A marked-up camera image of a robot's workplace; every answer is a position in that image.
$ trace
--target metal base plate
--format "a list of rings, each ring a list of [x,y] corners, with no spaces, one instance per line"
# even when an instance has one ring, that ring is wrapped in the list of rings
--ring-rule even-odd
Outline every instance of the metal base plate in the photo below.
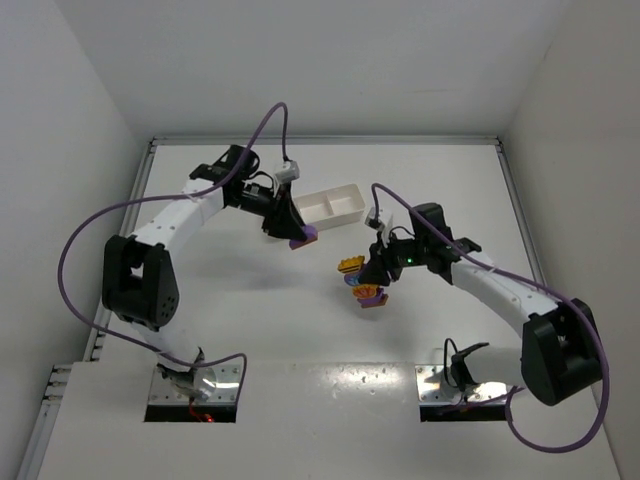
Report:
[[[442,365],[416,365],[416,384],[418,386],[418,401],[421,407],[446,407],[459,405],[463,402],[468,405],[485,402],[493,398],[505,395],[509,386],[499,382],[482,383],[474,388],[461,393],[459,390],[447,385],[442,376]],[[505,398],[490,402],[485,405],[495,407],[504,405]]]
[[[242,365],[219,365],[211,367],[215,373],[215,391],[206,402],[199,401],[198,405],[211,407],[232,407],[238,394],[238,385],[242,375]],[[149,389],[148,405],[154,407],[184,407],[189,404],[189,398],[176,392],[168,380],[162,378],[157,369],[153,371],[151,388]]]

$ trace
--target purple toy piece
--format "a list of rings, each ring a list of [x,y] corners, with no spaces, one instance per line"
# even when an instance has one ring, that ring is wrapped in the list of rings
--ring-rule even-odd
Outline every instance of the purple toy piece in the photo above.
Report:
[[[378,288],[376,296],[372,298],[358,298],[358,303],[362,308],[381,307],[387,303],[389,296],[384,293],[384,288]]]
[[[289,248],[295,250],[311,242],[315,242],[318,239],[318,230],[313,225],[305,225],[302,227],[304,233],[307,235],[307,239],[304,242],[299,240],[289,240]]]
[[[360,276],[360,272],[356,273],[347,273],[344,276],[344,283],[349,285],[350,287],[356,287],[359,285],[358,277]]]

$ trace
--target white connector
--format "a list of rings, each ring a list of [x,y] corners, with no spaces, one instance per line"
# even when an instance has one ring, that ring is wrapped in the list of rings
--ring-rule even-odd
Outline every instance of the white connector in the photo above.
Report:
[[[376,209],[371,207],[367,217],[364,219],[364,224],[373,228],[374,230],[382,233],[382,243],[384,246],[389,244],[389,234],[393,228],[393,213],[391,210],[386,210],[382,207],[378,210],[378,219],[376,220]]]
[[[300,178],[300,169],[297,162],[290,160],[278,165],[273,172],[273,177],[278,185],[286,185]]]

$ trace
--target yellow toy piece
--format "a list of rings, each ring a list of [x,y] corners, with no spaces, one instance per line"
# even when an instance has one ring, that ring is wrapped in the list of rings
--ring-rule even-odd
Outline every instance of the yellow toy piece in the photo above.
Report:
[[[364,255],[359,255],[357,257],[347,258],[346,260],[342,260],[338,265],[338,271],[345,275],[349,273],[356,273],[362,270],[362,266],[364,265]]]

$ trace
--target rectangular opening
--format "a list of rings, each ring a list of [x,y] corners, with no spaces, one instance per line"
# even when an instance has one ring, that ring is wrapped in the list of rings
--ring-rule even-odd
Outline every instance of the rectangular opening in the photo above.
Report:
[[[504,405],[483,405],[467,409],[420,406],[421,422],[501,422],[505,421]]]
[[[156,406],[148,405],[145,422],[162,423],[236,423],[236,408],[211,405]]]

